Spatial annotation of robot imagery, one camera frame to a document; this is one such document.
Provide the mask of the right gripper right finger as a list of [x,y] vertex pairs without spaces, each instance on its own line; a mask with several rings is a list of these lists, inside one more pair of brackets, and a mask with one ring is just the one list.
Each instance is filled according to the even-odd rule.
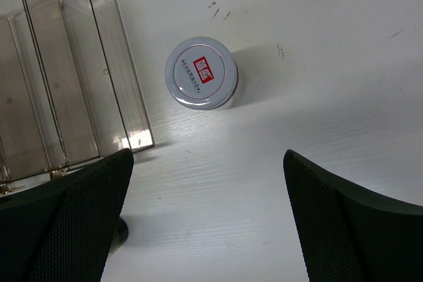
[[284,176],[310,281],[421,281],[422,207],[341,178],[293,150]]

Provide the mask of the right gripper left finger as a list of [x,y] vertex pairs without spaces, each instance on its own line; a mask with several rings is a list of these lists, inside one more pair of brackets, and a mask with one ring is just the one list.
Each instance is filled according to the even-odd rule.
[[1,198],[1,280],[100,281],[133,167],[123,149]]

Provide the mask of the white lid red logo jar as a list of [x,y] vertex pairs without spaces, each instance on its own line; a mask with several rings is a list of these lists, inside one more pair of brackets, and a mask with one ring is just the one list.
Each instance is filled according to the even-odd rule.
[[230,106],[240,91],[240,72],[232,53],[221,42],[193,37],[170,53],[165,82],[182,106],[210,111]]

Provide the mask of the gold black pepper grinder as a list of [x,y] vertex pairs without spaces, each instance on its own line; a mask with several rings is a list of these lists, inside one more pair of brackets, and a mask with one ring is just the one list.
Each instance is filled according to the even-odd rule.
[[118,248],[124,244],[128,239],[128,235],[129,229],[127,223],[122,218],[119,218],[112,237],[111,247]]

